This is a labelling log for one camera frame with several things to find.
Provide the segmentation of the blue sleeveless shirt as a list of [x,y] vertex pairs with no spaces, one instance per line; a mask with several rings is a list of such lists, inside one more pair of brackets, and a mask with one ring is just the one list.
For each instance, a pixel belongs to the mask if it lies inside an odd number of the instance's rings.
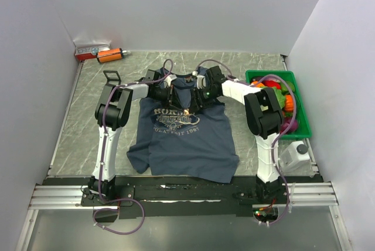
[[236,172],[236,154],[224,103],[218,99],[198,112],[189,109],[190,91],[196,85],[190,75],[177,75],[172,82],[180,107],[171,108],[151,98],[141,99],[136,143],[127,157],[142,174],[189,175],[229,183]]

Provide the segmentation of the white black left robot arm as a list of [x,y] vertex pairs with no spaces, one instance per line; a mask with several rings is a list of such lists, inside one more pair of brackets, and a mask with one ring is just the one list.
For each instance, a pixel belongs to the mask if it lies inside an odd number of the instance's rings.
[[131,104],[134,100],[161,94],[161,99],[169,97],[168,90],[176,75],[165,75],[148,70],[139,81],[122,84],[115,70],[105,70],[107,79],[98,101],[94,116],[99,129],[99,147],[96,165],[88,182],[88,188],[95,192],[95,199],[102,205],[109,205],[116,197],[115,158],[122,129],[129,120]]

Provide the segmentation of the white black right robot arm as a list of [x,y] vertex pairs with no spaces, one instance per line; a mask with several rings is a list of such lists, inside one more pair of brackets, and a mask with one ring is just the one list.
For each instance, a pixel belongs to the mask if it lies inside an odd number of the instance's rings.
[[248,128],[257,143],[256,197],[262,203],[271,202],[281,189],[277,137],[284,123],[275,91],[225,76],[218,66],[207,69],[205,75],[195,70],[192,77],[196,80],[196,87],[190,91],[191,113],[210,107],[220,96],[244,105]]

